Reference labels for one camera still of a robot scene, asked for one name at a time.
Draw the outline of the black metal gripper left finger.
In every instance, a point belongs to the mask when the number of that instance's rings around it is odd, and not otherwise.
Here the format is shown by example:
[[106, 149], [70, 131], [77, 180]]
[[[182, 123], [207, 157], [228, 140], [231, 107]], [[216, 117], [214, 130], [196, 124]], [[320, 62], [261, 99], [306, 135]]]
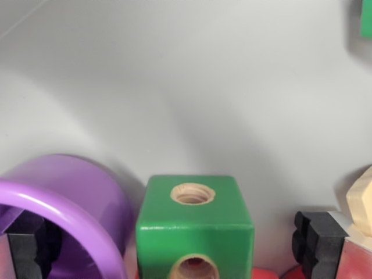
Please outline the black metal gripper left finger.
[[1, 217], [16, 278], [48, 278], [62, 247], [62, 230], [41, 216]]

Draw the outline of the black metal gripper right finger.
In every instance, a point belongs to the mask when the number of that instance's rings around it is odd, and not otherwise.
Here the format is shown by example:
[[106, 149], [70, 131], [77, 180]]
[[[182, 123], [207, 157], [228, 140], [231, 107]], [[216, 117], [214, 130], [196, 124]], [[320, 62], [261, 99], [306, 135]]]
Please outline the black metal gripper right finger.
[[371, 278], [371, 237], [340, 212], [296, 212], [292, 253], [305, 278]]

